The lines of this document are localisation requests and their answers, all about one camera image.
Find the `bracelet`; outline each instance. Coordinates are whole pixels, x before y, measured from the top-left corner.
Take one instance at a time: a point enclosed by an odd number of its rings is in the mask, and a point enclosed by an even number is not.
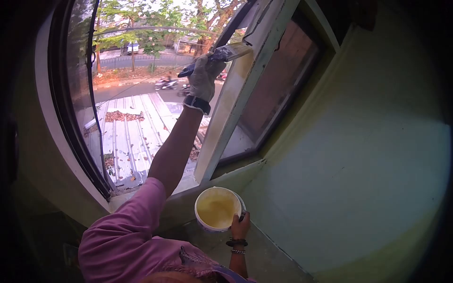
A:
[[[232,249],[232,250],[231,250],[231,253],[233,253],[233,254],[245,254],[246,251],[244,251],[244,250],[236,250],[236,249]]]
[[[249,243],[245,239],[233,239],[230,238],[229,241],[225,243],[227,246],[234,247],[234,245],[241,245],[246,247]]]

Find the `street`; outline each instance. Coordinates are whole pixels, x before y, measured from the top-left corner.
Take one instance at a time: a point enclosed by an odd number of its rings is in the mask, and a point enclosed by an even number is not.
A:
[[[154,90],[154,83],[140,83],[133,86],[115,86],[109,88],[102,88],[94,91],[95,102],[104,102],[112,98],[122,98],[128,96],[135,96],[145,93],[158,92],[162,100],[165,102],[183,102],[184,97],[179,97],[176,95],[178,90],[182,87],[183,82],[180,82],[177,90]],[[209,103],[211,105],[211,114],[214,111],[214,107],[219,98],[220,90],[222,89],[223,84],[215,84],[214,97]]]

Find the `curb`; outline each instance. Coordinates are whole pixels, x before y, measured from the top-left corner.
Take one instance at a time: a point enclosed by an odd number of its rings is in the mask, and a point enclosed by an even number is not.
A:
[[[144,81],[142,79],[133,79],[133,80],[122,80],[122,81],[114,81],[114,82],[106,82],[98,85],[93,85],[93,90],[98,90],[101,88],[109,88],[109,87],[116,87],[116,86],[132,86],[139,83],[155,83],[158,79],[152,78],[149,80]],[[180,82],[188,83],[187,78],[179,79]],[[215,80],[214,83],[223,85],[223,81]]]

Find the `scooter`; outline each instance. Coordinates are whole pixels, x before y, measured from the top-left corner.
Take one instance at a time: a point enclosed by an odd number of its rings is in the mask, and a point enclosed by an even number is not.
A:
[[[216,79],[219,80],[219,81],[225,81],[225,80],[227,79],[227,75],[228,75],[227,73],[223,73],[223,72],[222,72],[222,73],[220,73],[220,74],[217,76]]]
[[[154,84],[154,89],[157,91],[160,89],[177,89],[177,88],[178,80],[170,80],[166,82],[164,81],[164,79],[160,79]]]
[[[177,96],[187,96],[190,94],[190,85],[189,84],[184,84],[183,87],[176,93]]]

